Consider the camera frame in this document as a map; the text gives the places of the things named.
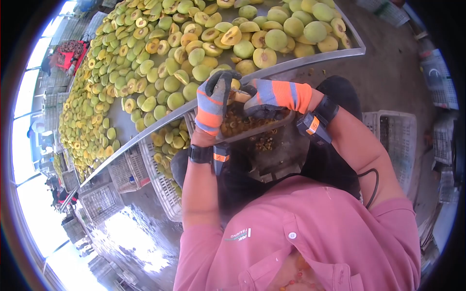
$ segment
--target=orange label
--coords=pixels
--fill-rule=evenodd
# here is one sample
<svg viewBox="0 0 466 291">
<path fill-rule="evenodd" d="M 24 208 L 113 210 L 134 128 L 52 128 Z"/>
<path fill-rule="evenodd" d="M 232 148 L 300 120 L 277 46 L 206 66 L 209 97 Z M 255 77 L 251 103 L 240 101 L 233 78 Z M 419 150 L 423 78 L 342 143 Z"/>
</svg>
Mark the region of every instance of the orange label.
<svg viewBox="0 0 466 291">
<path fill-rule="evenodd" d="M 317 119 L 317 117 L 314 116 L 314 120 L 312 121 L 311 125 L 309 128 L 306 130 L 309 135 L 313 135 L 317 128 L 319 127 L 320 121 Z"/>
<path fill-rule="evenodd" d="M 222 156 L 222 155 L 219 155 L 219 154 L 213 154 L 213 159 L 216 160 L 216 161 L 220 161 L 220 162 L 226 162 L 230 159 L 230 156 Z"/>
</svg>

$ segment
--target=black cable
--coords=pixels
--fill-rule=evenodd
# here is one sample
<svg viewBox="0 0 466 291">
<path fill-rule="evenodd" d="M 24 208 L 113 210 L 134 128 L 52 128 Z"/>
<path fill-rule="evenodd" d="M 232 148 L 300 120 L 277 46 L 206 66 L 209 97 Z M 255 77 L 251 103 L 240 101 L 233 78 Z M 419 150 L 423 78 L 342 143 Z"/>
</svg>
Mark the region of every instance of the black cable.
<svg viewBox="0 0 466 291">
<path fill-rule="evenodd" d="M 366 171 L 366 172 L 364 172 L 364 173 L 362 173 L 362 174 L 357 175 L 357 177 L 359 178 L 359 177 L 362 177 L 362 176 L 367 175 L 367 174 L 370 173 L 370 172 L 375 172 L 375 173 L 376 173 L 376 186 L 375 186 L 375 188 L 374 188 L 374 193 L 372 193 L 372 197 L 369 199 L 369 202 L 368 202 L 367 205 L 366 205 L 366 208 L 367 208 L 367 209 L 369 209 L 369 206 L 370 206 L 370 204 L 372 203 L 372 200 L 374 200 L 374 198 L 375 198 L 375 196 L 376 196 L 376 193 L 377 193 L 377 188 L 378 188 L 378 172 L 377 172 L 376 169 L 372 168 L 372 169 L 370 169 L 370 170 L 368 170 L 368 171 Z"/>
</svg>

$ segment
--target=orange striped glove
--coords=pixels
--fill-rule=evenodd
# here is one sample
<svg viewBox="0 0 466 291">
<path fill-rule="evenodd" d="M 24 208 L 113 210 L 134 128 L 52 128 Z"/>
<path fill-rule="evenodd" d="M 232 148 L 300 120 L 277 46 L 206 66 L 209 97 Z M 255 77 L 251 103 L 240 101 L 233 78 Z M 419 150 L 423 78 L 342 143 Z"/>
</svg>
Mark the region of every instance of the orange striped glove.
<svg viewBox="0 0 466 291">
<path fill-rule="evenodd" d="M 210 135 L 219 133 L 233 78 L 239 80 L 241 74 L 234 70 L 221 70 L 202 83 L 197 90 L 198 114 L 195 122 Z"/>
<path fill-rule="evenodd" d="M 246 116 L 280 119 L 279 110 L 288 108 L 306 113 L 312 88 L 308 84 L 253 79 L 248 83 L 257 93 L 244 104 Z"/>
</svg>

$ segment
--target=bright window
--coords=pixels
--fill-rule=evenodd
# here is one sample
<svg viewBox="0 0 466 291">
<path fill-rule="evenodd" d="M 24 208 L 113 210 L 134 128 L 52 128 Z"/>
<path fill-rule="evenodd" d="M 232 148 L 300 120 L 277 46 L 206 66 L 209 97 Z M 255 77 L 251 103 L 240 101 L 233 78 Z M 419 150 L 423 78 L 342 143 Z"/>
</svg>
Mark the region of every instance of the bright window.
<svg viewBox="0 0 466 291">
<path fill-rule="evenodd" d="M 70 14 L 73 12 L 77 2 L 76 1 L 67 1 L 63 5 L 62 10 L 60 11 L 60 14 Z"/>
<path fill-rule="evenodd" d="M 97 282 L 97 278 L 87 265 L 96 257 L 96 251 L 87 257 L 79 257 L 79 254 L 74 244 L 67 243 L 49 257 L 47 262 L 69 291 L 106 291 L 107 289 Z"/>
<path fill-rule="evenodd" d="M 27 62 L 27 69 L 40 67 L 51 41 L 51 37 L 44 37 L 39 39 L 39 41 L 35 45 L 34 50 L 32 51 L 31 57 L 29 58 L 29 62 Z"/>
<path fill-rule="evenodd" d="M 16 107 L 14 108 L 14 116 L 18 117 L 31 112 L 32 99 L 34 97 L 35 84 L 39 69 L 27 71 L 21 80 L 20 90 L 18 92 L 18 99 L 16 100 Z"/>
<path fill-rule="evenodd" d="M 31 141 L 26 136 L 30 125 L 30 116 L 25 116 L 13 121 L 12 156 L 14 180 L 17 184 L 35 175 L 35 169 L 32 163 Z"/>
<path fill-rule="evenodd" d="M 53 36 L 55 34 L 55 31 L 57 31 L 58 26 L 60 25 L 61 21 L 63 20 L 63 16 L 58 16 L 54 20 L 52 20 L 47 28 L 45 28 L 44 33 L 42 33 L 42 36 Z"/>
<path fill-rule="evenodd" d="M 50 256 L 69 238 L 61 226 L 65 214 L 54 211 L 52 192 L 44 185 L 47 177 L 41 175 L 17 188 L 27 226 L 43 257 Z"/>
</svg>

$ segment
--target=shirt logo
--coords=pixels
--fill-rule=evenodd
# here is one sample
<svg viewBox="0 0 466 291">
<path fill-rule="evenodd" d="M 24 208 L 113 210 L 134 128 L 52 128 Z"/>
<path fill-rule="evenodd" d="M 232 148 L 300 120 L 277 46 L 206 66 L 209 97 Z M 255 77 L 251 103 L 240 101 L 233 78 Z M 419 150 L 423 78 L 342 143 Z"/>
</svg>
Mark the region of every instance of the shirt logo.
<svg viewBox="0 0 466 291">
<path fill-rule="evenodd" d="M 226 241 L 233 241 L 233 240 L 241 241 L 241 240 L 246 239 L 248 237 L 251 237 L 251 229 L 250 228 L 245 228 L 243 230 L 238 231 L 235 234 L 230 235 L 230 238 L 225 238 L 225 240 Z"/>
</svg>

